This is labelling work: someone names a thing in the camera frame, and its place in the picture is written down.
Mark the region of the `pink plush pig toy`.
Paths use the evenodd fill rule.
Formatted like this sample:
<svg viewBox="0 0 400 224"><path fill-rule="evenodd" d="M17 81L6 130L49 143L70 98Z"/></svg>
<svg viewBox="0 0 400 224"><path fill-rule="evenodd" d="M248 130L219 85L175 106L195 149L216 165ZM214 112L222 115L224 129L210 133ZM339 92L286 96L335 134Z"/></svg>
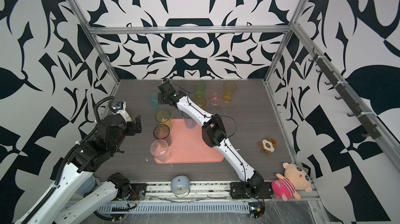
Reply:
<svg viewBox="0 0 400 224"><path fill-rule="evenodd" d="M292 198L299 201L301 196L298 191L305 191L311 193L311 180L308 174L302 167L296 164L285 162L283 163L284 174L276 174L277 179L271 183L274 194L282 199L288 201Z"/></svg>

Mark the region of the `orange tall glass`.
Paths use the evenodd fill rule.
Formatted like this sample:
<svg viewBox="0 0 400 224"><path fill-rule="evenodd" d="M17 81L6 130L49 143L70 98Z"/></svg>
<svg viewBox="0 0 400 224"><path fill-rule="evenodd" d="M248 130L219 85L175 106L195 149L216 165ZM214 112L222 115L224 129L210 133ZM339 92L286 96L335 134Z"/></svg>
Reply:
<svg viewBox="0 0 400 224"><path fill-rule="evenodd" d="M234 82L228 81L228 82L224 83L223 88L224 88L223 89L223 96L222 96L223 101L225 103L229 104L229 103L231 103L231 101L232 101L232 99L233 99L233 97L235 95L237 86L236 86L236 84Z"/></svg>

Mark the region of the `light blue container lid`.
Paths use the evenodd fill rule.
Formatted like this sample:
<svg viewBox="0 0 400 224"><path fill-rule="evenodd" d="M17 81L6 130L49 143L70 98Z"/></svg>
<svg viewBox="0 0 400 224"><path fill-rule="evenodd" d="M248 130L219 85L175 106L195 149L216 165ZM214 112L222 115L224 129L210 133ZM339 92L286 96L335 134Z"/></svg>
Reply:
<svg viewBox="0 0 400 224"><path fill-rule="evenodd" d="M86 193L89 193L93 190L95 185L96 185L96 179L92 175L89 178L87 178L82 185L80 185L80 187L76 191L76 194L84 195Z"/></svg>

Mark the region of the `light green tall glass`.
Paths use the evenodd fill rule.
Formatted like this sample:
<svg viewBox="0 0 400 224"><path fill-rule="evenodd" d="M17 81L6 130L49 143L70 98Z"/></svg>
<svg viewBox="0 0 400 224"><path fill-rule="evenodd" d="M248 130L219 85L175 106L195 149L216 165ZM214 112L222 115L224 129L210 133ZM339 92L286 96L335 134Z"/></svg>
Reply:
<svg viewBox="0 0 400 224"><path fill-rule="evenodd" d="M169 110L159 110L155 115L155 119L159 125L166 125L169 129L172 128L171 113Z"/></svg>

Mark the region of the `pink short glass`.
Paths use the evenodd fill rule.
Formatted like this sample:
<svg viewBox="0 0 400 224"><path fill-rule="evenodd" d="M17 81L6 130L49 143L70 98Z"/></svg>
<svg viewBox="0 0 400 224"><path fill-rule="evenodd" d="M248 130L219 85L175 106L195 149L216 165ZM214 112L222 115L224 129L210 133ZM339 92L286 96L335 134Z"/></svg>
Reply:
<svg viewBox="0 0 400 224"><path fill-rule="evenodd" d="M223 96L223 92L220 89L211 89L209 92L209 96L210 96L210 103L213 106L218 106L221 102L222 96Z"/></svg>

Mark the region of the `smoky grey tall glass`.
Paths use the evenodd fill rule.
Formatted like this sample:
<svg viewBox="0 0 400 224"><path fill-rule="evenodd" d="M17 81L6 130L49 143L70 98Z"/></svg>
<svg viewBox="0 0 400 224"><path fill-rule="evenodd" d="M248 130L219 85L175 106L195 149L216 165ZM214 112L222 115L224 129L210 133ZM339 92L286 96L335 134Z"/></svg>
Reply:
<svg viewBox="0 0 400 224"><path fill-rule="evenodd" d="M164 140L168 146L172 144L170 127L167 125L158 125L153 130L153 135L157 140Z"/></svg>

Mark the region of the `teal frosted glass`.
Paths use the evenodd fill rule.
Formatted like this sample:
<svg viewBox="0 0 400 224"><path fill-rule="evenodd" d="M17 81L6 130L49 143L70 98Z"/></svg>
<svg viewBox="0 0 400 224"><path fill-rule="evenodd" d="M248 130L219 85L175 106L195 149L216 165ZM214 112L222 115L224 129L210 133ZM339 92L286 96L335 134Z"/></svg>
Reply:
<svg viewBox="0 0 400 224"><path fill-rule="evenodd" d="M150 107L153 109L158 109L159 108L159 103L158 103L158 93L155 92L151 95L150 97Z"/></svg>

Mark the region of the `black wall hook rail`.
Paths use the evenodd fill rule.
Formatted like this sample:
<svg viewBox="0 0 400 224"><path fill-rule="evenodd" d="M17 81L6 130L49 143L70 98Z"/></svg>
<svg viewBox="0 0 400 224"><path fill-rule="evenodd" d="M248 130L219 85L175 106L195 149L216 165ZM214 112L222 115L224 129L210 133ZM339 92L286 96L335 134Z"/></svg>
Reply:
<svg viewBox="0 0 400 224"><path fill-rule="evenodd" d="M347 113L347 116L356 117L364 127L366 133L362 133L361 136L371 137L374 140L381 137L382 134L378 130L377 124L373 123L368 117L368 114L371 114L371 112L363 110L361 103L356 100L356 96L351 92L349 83L339 79L339 74L329 64L330 61L327 57L318 55L315 53L315 49L312 50L312 53L314 56L309 61L315 62L319 67L317 72L323 73L326 76L328 82L325 82L325 84L332 86L337 91L339 96L336 96L335 99L343 100L351 110L351 113Z"/></svg>

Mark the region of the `green short glass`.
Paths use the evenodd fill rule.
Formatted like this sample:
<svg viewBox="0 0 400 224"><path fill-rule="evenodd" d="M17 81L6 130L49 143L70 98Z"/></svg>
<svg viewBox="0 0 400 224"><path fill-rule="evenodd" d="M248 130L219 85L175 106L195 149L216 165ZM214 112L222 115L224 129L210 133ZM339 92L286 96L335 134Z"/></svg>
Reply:
<svg viewBox="0 0 400 224"><path fill-rule="evenodd" d="M196 81L193 87L195 90L194 93L196 97L205 96L206 84L203 81Z"/></svg>

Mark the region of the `blue tall glass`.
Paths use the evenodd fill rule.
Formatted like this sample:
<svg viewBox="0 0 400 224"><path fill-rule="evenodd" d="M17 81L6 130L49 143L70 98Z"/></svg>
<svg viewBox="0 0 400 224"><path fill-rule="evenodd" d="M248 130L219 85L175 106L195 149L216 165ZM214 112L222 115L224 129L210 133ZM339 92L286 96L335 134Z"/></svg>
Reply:
<svg viewBox="0 0 400 224"><path fill-rule="evenodd" d="M192 119L187 113L182 112L182 116L184 119L185 126L188 129L194 129L196 127L197 122L194 119Z"/></svg>

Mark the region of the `clear tall glass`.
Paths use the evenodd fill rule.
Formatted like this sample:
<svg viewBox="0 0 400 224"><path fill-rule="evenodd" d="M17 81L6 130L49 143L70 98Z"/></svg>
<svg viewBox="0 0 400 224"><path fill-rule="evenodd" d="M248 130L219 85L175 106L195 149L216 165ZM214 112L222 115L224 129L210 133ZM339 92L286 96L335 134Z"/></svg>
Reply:
<svg viewBox="0 0 400 224"><path fill-rule="evenodd" d="M169 146L165 140L154 141L150 151L157 163L165 163L170 158Z"/></svg>

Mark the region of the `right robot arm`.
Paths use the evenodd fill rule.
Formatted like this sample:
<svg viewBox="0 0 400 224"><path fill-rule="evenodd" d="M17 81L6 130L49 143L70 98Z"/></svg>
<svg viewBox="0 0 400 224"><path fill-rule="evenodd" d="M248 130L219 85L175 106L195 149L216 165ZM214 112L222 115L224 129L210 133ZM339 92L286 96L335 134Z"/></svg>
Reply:
<svg viewBox="0 0 400 224"><path fill-rule="evenodd" d="M202 139L209 147L218 150L235 170L244 184L245 193L256 197L264 184L262 175L250 166L231 144L223 120L218 114L211 114L195 104L184 89L176 90L169 79L163 79L158 86L158 103L174 106L188 114L202 129Z"/></svg>

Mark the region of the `pink plastic tray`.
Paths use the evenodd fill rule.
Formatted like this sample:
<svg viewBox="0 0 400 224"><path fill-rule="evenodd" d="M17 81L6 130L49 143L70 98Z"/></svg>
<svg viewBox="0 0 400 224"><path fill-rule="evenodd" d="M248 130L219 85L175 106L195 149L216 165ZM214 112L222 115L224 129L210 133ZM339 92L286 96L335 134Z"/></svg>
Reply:
<svg viewBox="0 0 400 224"><path fill-rule="evenodd" d="M172 144L169 146L170 158L166 164L191 164L221 162L223 155L209 147L202 139L202 128L196 125L188 129L183 119L172 120Z"/></svg>

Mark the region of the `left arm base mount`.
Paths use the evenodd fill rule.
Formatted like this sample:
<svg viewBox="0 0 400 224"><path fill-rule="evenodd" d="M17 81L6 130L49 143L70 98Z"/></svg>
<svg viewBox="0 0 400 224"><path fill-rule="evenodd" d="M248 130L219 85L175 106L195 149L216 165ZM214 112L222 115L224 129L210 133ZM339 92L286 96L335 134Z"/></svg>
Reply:
<svg viewBox="0 0 400 224"><path fill-rule="evenodd" d="M107 178L107 182L112 182L117 189L116 199L136 201L141 196L146 195L147 183L131 183L123 174L117 172Z"/></svg>

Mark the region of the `brown white flower toy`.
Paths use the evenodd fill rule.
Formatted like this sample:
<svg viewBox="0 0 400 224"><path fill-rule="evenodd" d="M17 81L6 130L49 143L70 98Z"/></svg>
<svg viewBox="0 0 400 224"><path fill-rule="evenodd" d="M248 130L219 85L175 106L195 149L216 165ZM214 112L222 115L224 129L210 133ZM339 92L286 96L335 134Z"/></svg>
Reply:
<svg viewBox="0 0 400 224"><path fill-rule="evenodd" d="M272 154L277 149L277 142L271 138L265 138L258 143L262 151L266 154Z"/></svg>

